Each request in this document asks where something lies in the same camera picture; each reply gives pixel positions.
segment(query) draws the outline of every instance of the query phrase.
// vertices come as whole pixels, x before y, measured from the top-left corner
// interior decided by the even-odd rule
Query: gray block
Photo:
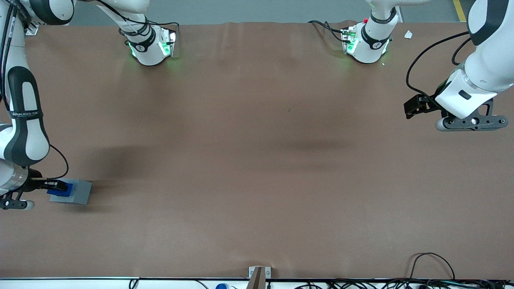
[[[61,204],[87,205],[89,193],[91,192],[92,183],[76,178],[60,178],[59,180],[72,184],[71,194],[69,196],[50,196],[50,202]]]

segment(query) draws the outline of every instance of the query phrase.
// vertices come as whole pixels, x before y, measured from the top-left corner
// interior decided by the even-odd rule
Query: brown paper mat
[[[403,114],[409,64],[464,24],[400,24],[371,65],[310,24],[228,23],[181,27],[181,58],[143,67],[116,30],[27,40],[48,135],[94,191],[85,207],[33,192],[32,211],[1,212],[0,276],[237,277],[262,264],[274,277],[405,277],[433,251],[458,278],[512,277],[514,126],[440,133],[437,113]],[[433,49],[412,83],[432,92],[463,40]],[[496,113],[514,118],[508,94]],[[55,152],[36,168],[64,169]],[[430,258],[415,276],[448,277]]]

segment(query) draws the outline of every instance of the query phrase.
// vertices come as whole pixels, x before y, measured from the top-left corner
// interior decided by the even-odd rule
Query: robotic arm
[[[143,65],[156,65],[171,56],[175,31],[151,24],[144,12],[149,0],[92,2],[120,27],[132,55]],[[0,208],[30,209],[23,192],[35,189],[68,190],[65,182],[42,178],[29,167],[48,154],[50,144],[43,124],[38,85],[25,56],[24,30],[31,24],[64,25],[74,14],[73,0],[0,0],[1,92],[11,124],[0,122]]]
[[[441,111],[439,131],[497,130],[508,125],[492,114],[493,97],[514,84],[514,1],[476,0],[468,15],[473,52],[434,95],[419,94],[404,104],[407,119]],[[478,108],[486,106],[485,114]]]
[[[396,6],[414,6],[430,0],[365,0],[371,6],[369,20],[349,27],[344,51],[362,63],[373,63],[386,52],[389,37],[398,23]]]

